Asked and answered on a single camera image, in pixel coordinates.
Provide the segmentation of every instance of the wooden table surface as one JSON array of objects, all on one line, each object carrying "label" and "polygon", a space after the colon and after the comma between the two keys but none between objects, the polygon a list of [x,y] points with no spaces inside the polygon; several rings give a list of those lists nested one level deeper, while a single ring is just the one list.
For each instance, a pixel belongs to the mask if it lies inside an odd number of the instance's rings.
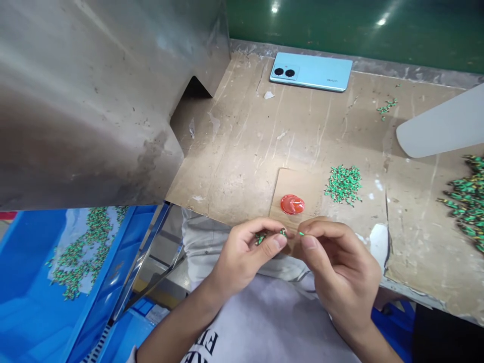
[{"label": "wooden table surface", "polygon": [[[284,86],[269,82],[273,61],[235,52],[213,99],[181,100],[171,126],[186,158],[166,199],[236,225],[269,215],[280,168],[322,175],[323,191],[331,167],[354,165],[363,202],[352,208],[321,193],[317,214],[354,229],[385,286],[484,325],[484,258],[436,201],[469,173],[461,156],[482,147],[409,159],[395,135],[464,90],[359,72],[344,93]],[[382,121],[376,108],[394,98]]]}]

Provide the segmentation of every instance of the pile of green components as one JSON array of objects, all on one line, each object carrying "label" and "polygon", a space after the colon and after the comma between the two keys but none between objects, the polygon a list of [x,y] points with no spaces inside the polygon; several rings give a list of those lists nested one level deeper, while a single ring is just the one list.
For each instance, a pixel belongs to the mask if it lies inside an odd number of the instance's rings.
[{"label": "pile of green components", "polygon": [[359,169],[356,166],[351,168],[345,168],[340,165],[337,168],[331,168],[331,177],[329,178],[329,184],[326,184],[327,188],[324,195],[329,195],[336,203],[343,203],[345,201],[350,206],[354,207],[353,202],[361,198],[356,194],[358,189],[361,188],[359,181],[361,175]]},{"label": "pile of green components", "polygon": [[[281,235],[287,237],[286,229],[285,228],[281,229],[281,231],[279,233]],[[263,230],[262,232],[256,233],[256,235],[255,235],[255,237],[256,237],[256,246],[259,246],[262,243],[262,241],[264,240],[264,238],[267,237],[268,234],[269,234],[269,231],[267,231],[267,230]]]},{"label": "pile of green components", "polygon": [[386,106],[377,108],[377,111],[379,111],[380,114],[390,112],[390,108],[395,106],[398,103],[396,98],[394,98],[393,101],[386,101],[386,102],[387,102]]},{"label": "pile of green components", "polygon": [[[115,238],[113,236],[108,241],[108,236],[112,231],[113,225],[110,223],[107,208],[89,208],[87,216],[88,230],[75,242],[69,244],[56,263],[53,280],[50,284],[57,283],[66,287],[63,293],[65,300],[74,300],[79,297],[81,294],[79,291],[81,280],[87,277],[88,274],[91,274],[92,284],[95,283],[99,275],[99,271],[104,264],[110,246]],[[115,209],[117,222],[121,225],[128,211],[128,207],[118,206]],[[95,247],[97,247],[97,251],[93,257],[88,260],[83,260],[87,250],[94,249]],[[46,265],[52,267],[53,261],[54,257]]]},{"label": "pile of green components", "polygon": [[437,200],[453,209],[450,215],[457,218],[457,226],[484,254],[484,158],[474,155],[463,157],[472,175],[447,183],[453,191],[444,191],[457,203],[443,198]]}]

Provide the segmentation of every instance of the blue tray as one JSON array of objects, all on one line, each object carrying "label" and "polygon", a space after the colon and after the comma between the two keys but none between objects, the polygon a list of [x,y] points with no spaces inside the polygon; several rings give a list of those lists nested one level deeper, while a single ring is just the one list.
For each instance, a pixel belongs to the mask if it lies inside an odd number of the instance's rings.
[{"label": "blue tray", "polygon": [[146,318],[153,308],[160,309],[144,297],[128,309],[126,314],[109,331],[98,363],[125,363],[133,347],[139,348],[155,328],[156,323]]},{"label": "blue tray", "polygon": [[66,209],[20,212],[0,245],[0,361],[79,363],[97,344],[156,206],[130,207],[89,295],[47,279]]}]

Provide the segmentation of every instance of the smartphone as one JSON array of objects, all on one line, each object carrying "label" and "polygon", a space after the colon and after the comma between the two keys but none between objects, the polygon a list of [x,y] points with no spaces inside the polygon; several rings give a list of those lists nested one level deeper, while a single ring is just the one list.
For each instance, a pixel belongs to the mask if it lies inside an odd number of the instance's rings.
[{"label": "smartphone", "polygon": [[294,86],[344,92],[353,61],[314,55],[278,53],[269,80]]}]

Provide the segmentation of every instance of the person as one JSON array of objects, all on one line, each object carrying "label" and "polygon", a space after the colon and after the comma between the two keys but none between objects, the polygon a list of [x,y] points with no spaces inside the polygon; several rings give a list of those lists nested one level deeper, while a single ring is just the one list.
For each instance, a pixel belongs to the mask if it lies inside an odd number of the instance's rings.
[{"label": "person", "polygon": [[380,266],[347,225],[317,217],[297,234],[286,228],[300,261],[280,254],[287,238],[276,220],[256,218],[227,237],[218,222],[184,217],[193,292],[128,362],[402,362],[371,320]]}]

